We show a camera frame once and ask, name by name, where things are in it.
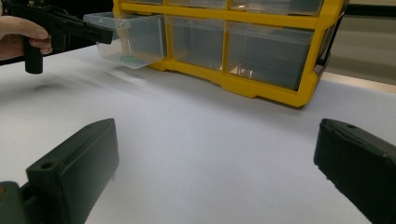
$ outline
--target hand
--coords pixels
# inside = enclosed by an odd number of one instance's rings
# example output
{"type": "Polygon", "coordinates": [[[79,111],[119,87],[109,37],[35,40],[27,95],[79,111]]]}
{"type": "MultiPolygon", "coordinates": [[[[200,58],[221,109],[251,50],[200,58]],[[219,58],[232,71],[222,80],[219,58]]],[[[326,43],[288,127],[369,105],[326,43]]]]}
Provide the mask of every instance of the hand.
{"type": "Polygon", "coordinates": [[[43,27],[22,18],[1,16],[0,61],[23,55],[24,36],[30,37],[30,44],[42,54],[52,52],[50,36],[43,27]]]}

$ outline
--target yellow storage organizer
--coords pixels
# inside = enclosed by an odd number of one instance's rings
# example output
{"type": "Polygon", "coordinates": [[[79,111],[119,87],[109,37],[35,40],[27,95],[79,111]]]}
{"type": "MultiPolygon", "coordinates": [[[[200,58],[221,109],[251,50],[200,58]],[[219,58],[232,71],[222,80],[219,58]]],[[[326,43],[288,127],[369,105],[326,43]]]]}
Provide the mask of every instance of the yellow storage organizer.
{"type": "Polygon", "coordinates": [[[151,68],[207,79],[250,98],[306,105],[347,1],[319,0],[309,12],[291,10],[284,0],[267,2],[276,0],[114,0],[113,12],[165,16],[166,57],[151,68]]]}

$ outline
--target white surface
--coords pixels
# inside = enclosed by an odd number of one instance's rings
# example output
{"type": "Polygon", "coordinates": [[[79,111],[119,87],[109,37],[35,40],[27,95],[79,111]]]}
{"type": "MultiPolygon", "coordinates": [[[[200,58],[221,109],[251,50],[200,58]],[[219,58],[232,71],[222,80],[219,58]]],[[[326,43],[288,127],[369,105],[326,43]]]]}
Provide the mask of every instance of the white surface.
{"type": "Polygon", "coordinates": [[[396,144],[396,95],[321,80],[302,109],[194,77],[132,70],[95,47],[0,67],[1,180],[83,126],[114,118],[120,167],[87,220],[101,223],[369,223],[313,163],[318,125],[339,119],[396,144]]]}

